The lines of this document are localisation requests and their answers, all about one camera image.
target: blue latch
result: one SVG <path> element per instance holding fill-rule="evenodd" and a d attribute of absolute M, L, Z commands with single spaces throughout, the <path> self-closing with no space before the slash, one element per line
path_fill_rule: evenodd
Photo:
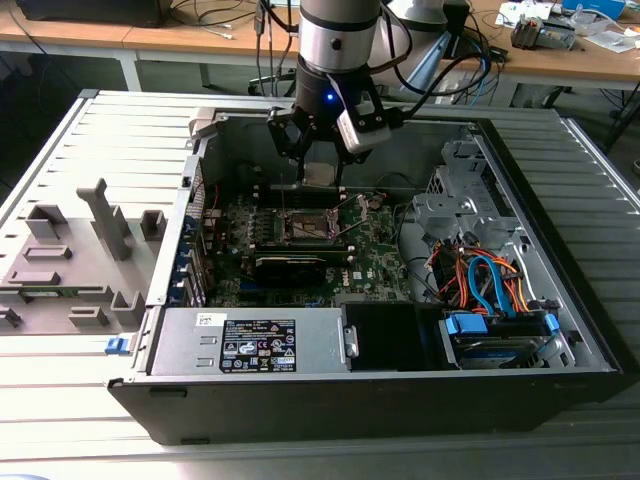
<path fill-rule="evenodd" d="M 445 320 L 449 335 L 458 333 L 487 334 L 487 324 L 477 313 L 456 313 Z"/>
<path fill-rule="evenodd" d="M 107 355 L 129 355 L 129 339 L 121 337 L 110 338 L 104 353 Z"/>
<path fill-rule="evenodd" d="M 551 333 L 556 333 L 560 330 L 560 324 L 558 323 L 558 319 L 553 313 L 547 313 L 544 316 L 544 321 L 547 323 L 547 327 L 551 330 Z"/>

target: warning label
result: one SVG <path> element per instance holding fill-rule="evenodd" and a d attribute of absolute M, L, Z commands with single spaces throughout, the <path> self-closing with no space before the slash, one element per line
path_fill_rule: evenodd
<path fill-rule="evenodd" d="M 219 365 L 223 373 L 295 372 L 295 320 L 226 320 Z"/>

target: floor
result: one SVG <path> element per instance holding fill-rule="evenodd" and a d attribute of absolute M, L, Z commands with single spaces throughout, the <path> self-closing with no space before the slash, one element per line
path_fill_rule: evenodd
<path fill-rule="evenodd" d="M 14 71 L 0 88 L 0 201 L 19 181 L 48 135 L 64 116 L 82 88 L 125 90 L 119 64 L 95 58 L 31 56 L 31 76 Z M 141 81 L 145 91 L 180 93 L 247 93 L 252 67 L 211 66 L 213 89 L 203 88 L 198 65 L 141 62 Z M 611 103 L 598 90 L 574 89 L 556 101 L 562 116 L 576 119 L 586 133 L 601 142 L 613 122 Z M 609 154 L 619 171 L 637 190 L 640 177 L 633 173 L 633 162 L 640 158 L 640 124 L 632 125 Z"/>

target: wire bundle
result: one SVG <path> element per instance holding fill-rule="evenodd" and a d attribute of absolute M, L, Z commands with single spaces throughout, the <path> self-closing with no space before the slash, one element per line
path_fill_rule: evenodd
<path fill-rule="evenodd" d="M 469 263 L 478 256 L 489 258 L 493 263 L 501 269 L 501 281 L 504 287 L 509 292 L 509 298 L 513 305 L 513 309 L 516 313 L 531 311 L 527 306 L 527 301 L 524 297 L 524 288 L 521 273 L 503 257 L 499 257 L 478 247 L 460 247 L 440 245 L 436 248 L 429 265 L 433 268 L 436 258 L 445 250 L 449 250 L 447 253 L 454 253 L 455 249 L 458 249 L 455 259 L 455 273 L 447 280 L 447 283 L 438 291 L 437 297 L 443 303 L 449 306 L 458 307 L 461 309 L 471 309 L 475 313 L 488 314 L 489 312 L 479 302 L 474 305 L 473 298 L 469 293 Z M 488 265 L 479 265 L 482 268 L 488 268 Z M 485 282 L 483 291 L 486 291 L 492 282 L 491 277 Z"/>

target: desk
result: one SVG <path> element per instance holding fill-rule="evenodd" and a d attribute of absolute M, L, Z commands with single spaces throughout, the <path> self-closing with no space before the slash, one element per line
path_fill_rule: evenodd
<path fill-rule="evenodd" d="M 496 9 L 501 3 L 500 0 L 473 0 L 480 31 L 491 39 L 491 45 L 509 51 L 492 105 L 509 106 L 519 83 L 632 90 L 640 80 L 640 53 L 637 50 L 613 53 L 582 37 L 577 38 L 570 51 L 513 48 L 512 30 L 495 25 Z M 625 11 L 620 21 L 640 23 L 640 15 Z M 471 19 L 467 20 L 467 25 L 475 28 Z"/>
<path fill-rule="evenodd" d="M 224 8 L 236 5 L 230 0 L 199 0 L 198 9 Z M 32 22 L 27 20 L 14 0 L 0 0 L 0 52 L 41 53 L 29 41 L 9 14 L 15 18 L 50 55 L 114 58 L 120 62 L 127 88 L 141 91 L 136 67 L 138 60 L 186 62 L 199 64 L 255 65 L 256 37 L 251 16 L 232 22 L 233 30 L 227 31 L 233 40 L 214 35 L 201 27 L 181 25 L 168 19 L 160 29 L 132 28 L 122 25 L 99 25 L 79 22 Z M 224 21 L 242 13 L 253 12 L 255 5 L 241 5 L 230 12 L 209 17 Z M 294 21 L 298 13 L 294 12 Z M 176 13 L 186 23 L 195 23 L 191 8 Z M 287 35 L 274 24 L 273 52 L 280 57 L 287 44 Z M 267 65 L 267 35 L 262 37 L 262 61 Z M 298 54 L 297 39 L 283 66 L 294 67 Z"/>
<path fill-rule="evenodd" d="M 127 87 L 140 91 L 136 68 L 138 60 L 188 62 L 199 64 L 255 65 L 255 34 L 251 17 L 233 22 L 231 33 L 236 37 L 227 40 L 200 27 L 180 25 L 169 20 L 161 29 L 132 28 L 115 25 L 93 25 L 69 22 L 27 21 L 13 0 L 14 15 L 26 30 L 52 55 L 77 55 L 115 58 L 120 61 Z M 199 0 L 201 12 L 209 8 L 234 5 L 228 0 Z M 500 77 L 499 91 L 493 105 L 505 106 L 511 101 L 519 83 L 562 85 L 587 88 L 631 90 L 640 80 L 640 54 L 636 50 L 615 54 L 580 38 L 572 51 L 525 51 L 511 47 L 508 28 L 494 25 L 500 0 L 474 0 L 474 11 L 480 30 L 492 38 L 491 43 L 509 51 L 507 65 Z M 233 12 L 221 12 L 216 21 L 233 18 L 254 9 L 253 4 L 241 5 Z M 0 12 L 0 51 L 40 53 L 6 11 Z M 181 10 L 185 22 L 195 21 L 191 8 Z M 621 21 L 638 20 L 640 15 L 625 13 Z M 274 55 L 284 52 L 287 36 L 277 26 L 274 28 Z M 262 39 L 264 65 L 267 64 L 266 35 Z M 285 61 L 285 67 L 295 66 L 297 40 Z M 475 65 L 469 63 L 469 69 Z"/>

